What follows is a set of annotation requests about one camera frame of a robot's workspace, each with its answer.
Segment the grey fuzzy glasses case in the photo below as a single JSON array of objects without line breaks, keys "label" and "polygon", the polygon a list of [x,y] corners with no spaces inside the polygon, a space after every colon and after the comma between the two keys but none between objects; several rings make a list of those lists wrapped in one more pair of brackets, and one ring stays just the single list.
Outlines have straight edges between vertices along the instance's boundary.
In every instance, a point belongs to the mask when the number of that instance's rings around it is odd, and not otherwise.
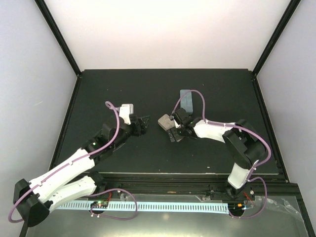
[{"label": "grey fuzzy glasses case", "polygon": [[167,114],[158,119],[158,124],[166,132],[171,128],[176,128],[174,120],[171,120]]}]

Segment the blue fuzzy glasses case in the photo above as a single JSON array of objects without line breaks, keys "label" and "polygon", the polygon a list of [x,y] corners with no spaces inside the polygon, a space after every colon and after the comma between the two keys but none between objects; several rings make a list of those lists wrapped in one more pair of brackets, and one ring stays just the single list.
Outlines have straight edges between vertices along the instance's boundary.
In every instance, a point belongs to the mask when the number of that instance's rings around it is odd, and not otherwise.
[{"label": "blue fuzzy glasses case", "polygon": [[193,99],[192,92],[188,89],[180,90],[180,107],[184,109],[188,114],[193,114]]}]

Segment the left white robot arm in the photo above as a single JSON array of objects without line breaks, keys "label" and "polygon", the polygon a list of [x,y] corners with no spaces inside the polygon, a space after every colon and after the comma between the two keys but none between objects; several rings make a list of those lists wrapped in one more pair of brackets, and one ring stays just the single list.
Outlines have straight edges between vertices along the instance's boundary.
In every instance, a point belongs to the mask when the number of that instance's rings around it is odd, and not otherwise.
[{"label": "left white robot arm", "polygon": [[27,227],[34,227],[63,204],[83,196],[101,197],[106,191],[103,177],[93,171],[77,181],[74,178],[97,166],[121,147],[129,137],[146,134],[150,117],[131,114],[113,116],[73,155],[52,170],[31,181],[19,180],[14,187],[13,208]]}]

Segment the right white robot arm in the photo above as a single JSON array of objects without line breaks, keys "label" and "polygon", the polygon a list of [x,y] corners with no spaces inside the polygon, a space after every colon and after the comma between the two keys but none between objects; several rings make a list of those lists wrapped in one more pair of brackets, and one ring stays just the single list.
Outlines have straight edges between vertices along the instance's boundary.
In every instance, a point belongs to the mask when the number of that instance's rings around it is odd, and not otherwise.
[{"label": "right white robot arm", "polygon": [[186,110],[178,109],[170,116],[162,116],[158,123],[167,132],[171,142],[190,137],[211,139],[227,146],[234,160],[228,184],[224,187],[225,195],[230,199],[242,194],[242,187],[250,181],[252,173],[272,156],[268,143],[243,119],[237,123],[215,122],[193,118]]}]

